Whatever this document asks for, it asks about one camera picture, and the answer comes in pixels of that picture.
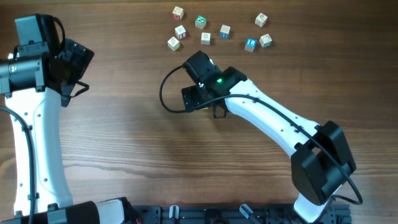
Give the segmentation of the green N wooden block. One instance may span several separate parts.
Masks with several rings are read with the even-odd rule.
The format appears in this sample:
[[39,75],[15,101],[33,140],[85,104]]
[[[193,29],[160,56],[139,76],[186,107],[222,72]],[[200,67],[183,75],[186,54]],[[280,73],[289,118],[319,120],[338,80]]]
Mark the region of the green N wooden block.
[[199,29],[204,29],[206,26],[206,22],[207,22],[206,17],[204,17],[202,15],[198,15],[198,17],[195,20],[195,27],[197,27]]

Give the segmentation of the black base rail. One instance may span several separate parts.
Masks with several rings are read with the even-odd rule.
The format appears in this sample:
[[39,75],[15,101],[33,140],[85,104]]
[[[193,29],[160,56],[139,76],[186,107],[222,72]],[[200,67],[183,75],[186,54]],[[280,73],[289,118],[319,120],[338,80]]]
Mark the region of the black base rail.
[[170,207],[134,206],[137,224],[211,224],[211,223],[305,223],[292,204],[264,207]]

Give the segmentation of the red I wooden block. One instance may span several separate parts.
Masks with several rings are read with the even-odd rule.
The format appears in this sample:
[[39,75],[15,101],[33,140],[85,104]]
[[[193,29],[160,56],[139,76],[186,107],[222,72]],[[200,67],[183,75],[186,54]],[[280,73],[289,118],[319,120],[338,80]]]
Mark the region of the red I wooden block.
[[178,37],[178,39],[184,39],[187,36],[187,31],[183,25],[180,25],[175,28],[175,34]]

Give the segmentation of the blue L wooden block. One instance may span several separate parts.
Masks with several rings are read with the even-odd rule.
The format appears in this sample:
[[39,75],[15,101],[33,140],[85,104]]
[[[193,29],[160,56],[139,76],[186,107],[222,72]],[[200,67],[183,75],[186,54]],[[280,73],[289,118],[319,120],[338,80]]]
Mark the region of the blue L wooden block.
[[246,43],[245,43],[245,48],[244,49],[246,51],[248,51],[248,52],[253,52],[255,47],[256,47],[256,44],[257,44],[257,40],[256,39],[248,38]]

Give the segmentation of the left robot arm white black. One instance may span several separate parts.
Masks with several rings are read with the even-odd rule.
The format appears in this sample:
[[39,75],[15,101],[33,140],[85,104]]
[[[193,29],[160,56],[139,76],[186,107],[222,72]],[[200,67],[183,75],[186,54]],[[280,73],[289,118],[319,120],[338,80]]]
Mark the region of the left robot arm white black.
[[81,78],[93,51],[66,38],[57,17],[33,14],[15,23],[19,45],[1,61],[1,110],[12,120],[17,164],[11,222],[138,223],[140,216],[126,198],[76,204],[66,181],[60,110],[88,91]]

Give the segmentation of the red top left wooden block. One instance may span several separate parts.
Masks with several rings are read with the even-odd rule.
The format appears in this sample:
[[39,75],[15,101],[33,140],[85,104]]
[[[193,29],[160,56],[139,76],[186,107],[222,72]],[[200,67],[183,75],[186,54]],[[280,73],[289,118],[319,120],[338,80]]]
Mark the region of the red top left wooden block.
[[172,15],[174,19],[181,21],[183,17],[183,8],[175,6]]

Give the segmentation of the blue H wooden block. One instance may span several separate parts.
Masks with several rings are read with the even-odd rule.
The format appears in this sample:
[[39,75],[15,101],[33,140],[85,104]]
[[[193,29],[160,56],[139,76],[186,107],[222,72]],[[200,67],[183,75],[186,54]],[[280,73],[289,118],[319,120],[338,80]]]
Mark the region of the blue H wooden block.
[[230,33],[231,27],[227,25],[222,25],[220,29],[220,37],[222,39],[228,39],[229,38],[229,33]]

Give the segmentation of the yellow O wooden block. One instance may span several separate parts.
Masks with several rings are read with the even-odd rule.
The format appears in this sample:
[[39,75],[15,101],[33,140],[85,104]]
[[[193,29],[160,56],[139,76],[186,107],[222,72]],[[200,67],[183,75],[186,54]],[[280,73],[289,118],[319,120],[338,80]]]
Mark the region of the yellow O wooden block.
[[178,39],[176,39],[175,37],[171,37],[168,41],[167,44],[169,46],[169,48],[173,51],[176,51],[179,47],[180,47],[180,42]]

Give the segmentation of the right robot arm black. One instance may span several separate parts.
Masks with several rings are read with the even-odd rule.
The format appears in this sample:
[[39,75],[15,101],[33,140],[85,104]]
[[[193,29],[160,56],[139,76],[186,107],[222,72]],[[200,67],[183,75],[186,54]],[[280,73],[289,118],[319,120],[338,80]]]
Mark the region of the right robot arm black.
[[182,68],[194,85],[182,89],[188,111],[222,107],[255,125],[274,140],[291,162],[292,182],[299,192],[293,208],[305,222],[320,219],[337,190],[356,170],[341,127],[305,119],[265,95],[234,67],[222,71],[202,51]]

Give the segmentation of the red 6 wooden block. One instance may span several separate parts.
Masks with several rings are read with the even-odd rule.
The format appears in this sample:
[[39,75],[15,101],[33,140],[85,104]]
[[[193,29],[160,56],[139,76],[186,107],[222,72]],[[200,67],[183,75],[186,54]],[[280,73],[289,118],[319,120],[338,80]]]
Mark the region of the red 6 wooden block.
[[255,19],[255,24],[259,27],[263,27],[264,24],[267,22],[267,19],[268,17],[265,14],[259,13],[259,15]]

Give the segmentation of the green side plain wooden block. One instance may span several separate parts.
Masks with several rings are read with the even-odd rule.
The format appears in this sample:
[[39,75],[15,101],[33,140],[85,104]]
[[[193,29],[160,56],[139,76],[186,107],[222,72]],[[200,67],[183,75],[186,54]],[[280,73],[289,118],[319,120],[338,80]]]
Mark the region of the green side plain wooden block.
[[201,33],[201,44],[202,45],[210,45],[211,34],[207,32]]

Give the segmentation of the green Z wooden block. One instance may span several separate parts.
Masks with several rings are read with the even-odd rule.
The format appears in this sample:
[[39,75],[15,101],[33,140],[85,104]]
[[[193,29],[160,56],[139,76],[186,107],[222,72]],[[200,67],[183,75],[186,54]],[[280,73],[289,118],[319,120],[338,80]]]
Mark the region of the green Z wooden block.
[[269,34],[262,35],[259,41],[262,48],[267,48],[272,44],[272,39]]

